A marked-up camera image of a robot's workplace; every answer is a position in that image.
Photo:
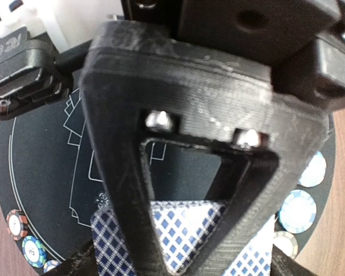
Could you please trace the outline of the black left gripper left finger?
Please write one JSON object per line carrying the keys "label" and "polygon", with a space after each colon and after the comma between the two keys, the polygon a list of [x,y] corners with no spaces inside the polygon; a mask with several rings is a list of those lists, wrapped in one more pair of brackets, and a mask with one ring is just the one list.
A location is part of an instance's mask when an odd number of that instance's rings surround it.
{"label": "black left gripper left finger", "polygon": [[99,276],[93,241],[89,240],[76,253],[44,275]]}

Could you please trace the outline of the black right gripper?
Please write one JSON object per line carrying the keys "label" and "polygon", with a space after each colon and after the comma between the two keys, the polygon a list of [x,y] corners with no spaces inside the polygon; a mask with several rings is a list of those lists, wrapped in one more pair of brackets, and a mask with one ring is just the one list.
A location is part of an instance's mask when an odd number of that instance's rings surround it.
{"label": "black right gripper", "polygon": [[345,1],[122,1],[130,21],[271,68],[276,92],[345,109]]}

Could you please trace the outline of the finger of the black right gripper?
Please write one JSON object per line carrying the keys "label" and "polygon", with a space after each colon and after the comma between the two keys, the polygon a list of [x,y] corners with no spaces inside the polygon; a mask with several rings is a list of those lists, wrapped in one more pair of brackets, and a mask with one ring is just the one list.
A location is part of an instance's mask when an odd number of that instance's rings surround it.
{"label": "finger of the black right gripper", "polygon": [[327,135],[322,109],[272,91],[258,63],[174,41],[162,26],[110,20],[79,83],[91,145],[138,274],[166,274],[145,145],[218,155],[206,198],[227,207],[186,274],[221,274],[294,188]]}

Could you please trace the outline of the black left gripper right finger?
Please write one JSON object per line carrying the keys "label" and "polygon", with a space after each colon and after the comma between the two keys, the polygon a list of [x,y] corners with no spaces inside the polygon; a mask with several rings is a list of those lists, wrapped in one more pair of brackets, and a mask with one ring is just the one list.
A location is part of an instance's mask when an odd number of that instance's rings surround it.
{"label": "black left gripper right finger", "polygon": [[278,247],[273,247],[270,276],[316,276],[316,274],[298,264]]}

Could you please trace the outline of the red-white poker chip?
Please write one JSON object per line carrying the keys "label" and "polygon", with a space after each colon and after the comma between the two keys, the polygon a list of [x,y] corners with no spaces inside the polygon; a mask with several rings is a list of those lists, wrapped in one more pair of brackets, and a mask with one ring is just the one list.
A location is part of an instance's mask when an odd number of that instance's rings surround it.
{"label": "red-white poker chip", "polygon": [[287,231],[274,232],[273,245],[279,248],[285,255],[295,259],[298,254],[298,243],[296,237]]}
{"label": "red-white poker chip", "polygon": [[19,241],[28,235],[29,223],[23,211],[11,210],[6,216],[6,224],[8,233],[15,241]]}

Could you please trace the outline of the blue-white poker chip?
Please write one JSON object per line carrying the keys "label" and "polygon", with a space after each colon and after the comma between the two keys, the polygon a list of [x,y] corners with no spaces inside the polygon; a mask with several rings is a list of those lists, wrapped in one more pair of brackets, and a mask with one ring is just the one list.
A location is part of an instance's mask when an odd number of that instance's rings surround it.
{"label": "blue-white poker chip", "polygon": [[302,173],[298,181],[298,184],[303,187],[318,186],[324,180],[326,169],[327,162],[323,154],[320,151],[318,151],[313,156],[307,168]]}
{"label": "blue-white poker chip", "polygon": [[60,265],[61,262],[58,260],[49,260],[47,262],[45,262],[44,266],[43,266],[43,272],[46,273],[56,267],[58,267],[58,265]]}

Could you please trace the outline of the green-white poker chip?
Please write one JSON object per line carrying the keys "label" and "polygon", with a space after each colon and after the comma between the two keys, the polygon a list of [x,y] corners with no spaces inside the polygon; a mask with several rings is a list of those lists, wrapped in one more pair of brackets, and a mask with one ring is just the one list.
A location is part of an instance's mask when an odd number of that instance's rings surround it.
{"label": "green-white poker chip", "polygon": [[44,267],[47,261],[47,252],[42,242],[32,235],[23,238],[22,253],[25,260],[35,268]]}
{"label": "green-white poker chip", "polygon": [[290,233],[303,233],[314,223],[317,205],[313,197],[304,190],[295,189],[284,200],[278,211],[278,220]]}

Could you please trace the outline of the blue-backed playing card deck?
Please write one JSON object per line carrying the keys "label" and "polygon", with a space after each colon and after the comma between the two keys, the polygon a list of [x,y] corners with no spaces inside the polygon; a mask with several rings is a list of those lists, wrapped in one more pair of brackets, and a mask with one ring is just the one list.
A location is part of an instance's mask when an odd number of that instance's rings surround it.
{"label": "blue-backed playing card deck", "polygon": [[[224,211],[213,201],[154,201],[152,217],[168,269],[186,267],[212,232]],[[91,217],[95,259],[99,275],[134,275],[123,234],[109,205]],[[269,275],[273,248],[274,217],[244,247],[225,275]]]}

